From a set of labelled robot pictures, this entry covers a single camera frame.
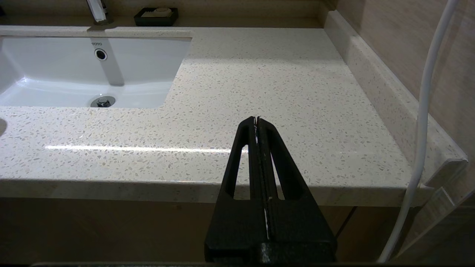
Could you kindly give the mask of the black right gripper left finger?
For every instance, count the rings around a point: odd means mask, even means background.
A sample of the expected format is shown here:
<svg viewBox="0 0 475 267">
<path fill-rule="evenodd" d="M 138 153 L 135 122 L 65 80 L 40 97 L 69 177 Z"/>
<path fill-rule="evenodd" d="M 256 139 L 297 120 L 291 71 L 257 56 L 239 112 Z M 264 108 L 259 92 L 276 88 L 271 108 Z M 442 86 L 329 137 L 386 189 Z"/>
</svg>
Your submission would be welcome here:
<svg viewBox="0 0 475 267">
<path fill-rule="evenodd" d="M 242 148 L 248 146 L 250 198 L 234 198 Z M 254 250 L 268 240 L 256 118 L 248 117 L 237 128 L 227 167 L 205 238 L 205 260 L 215 263 L 248 263 Z"/>
</svg>

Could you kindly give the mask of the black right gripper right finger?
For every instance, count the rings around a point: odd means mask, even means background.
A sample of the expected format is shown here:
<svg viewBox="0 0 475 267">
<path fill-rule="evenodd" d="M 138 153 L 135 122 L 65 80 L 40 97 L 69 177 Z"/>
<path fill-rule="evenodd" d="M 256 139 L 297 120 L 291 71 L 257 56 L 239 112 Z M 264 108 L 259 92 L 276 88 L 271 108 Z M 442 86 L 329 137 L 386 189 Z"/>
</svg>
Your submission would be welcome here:
<svg viewBox="0 0 475 267">
<path fill-rule="evenodd" d="M 333 263 L 336 238 L 277 129 L 258 118 L 267 241 L 261 263 Z"/>
</svg>

